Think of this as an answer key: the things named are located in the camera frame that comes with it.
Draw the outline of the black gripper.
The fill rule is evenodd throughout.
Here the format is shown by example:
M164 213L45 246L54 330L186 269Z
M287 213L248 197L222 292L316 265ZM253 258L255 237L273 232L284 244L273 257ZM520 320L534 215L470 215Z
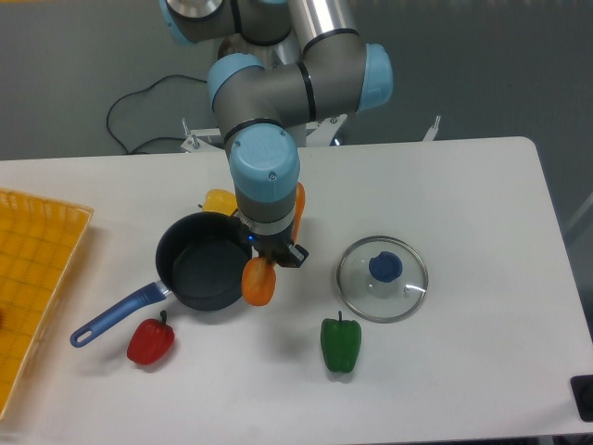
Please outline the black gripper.
M309 252L296 242L293 234L297 221L295 209L275 222L251 220L240 210L233 216L238 220L240 239L267 262L284 268L299 268L308 258Z

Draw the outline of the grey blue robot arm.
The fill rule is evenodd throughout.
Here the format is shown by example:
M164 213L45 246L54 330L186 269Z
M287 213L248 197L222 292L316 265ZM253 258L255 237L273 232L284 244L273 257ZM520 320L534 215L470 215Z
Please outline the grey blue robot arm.
M257 253L299 267L300 161L292 128L385 104L389 55L365 43L345 1L164 1L171 34L196 44L232 35L255 47L295 40L293 62L267 67L253 52L220 57L207 78L233 178L238 215Z

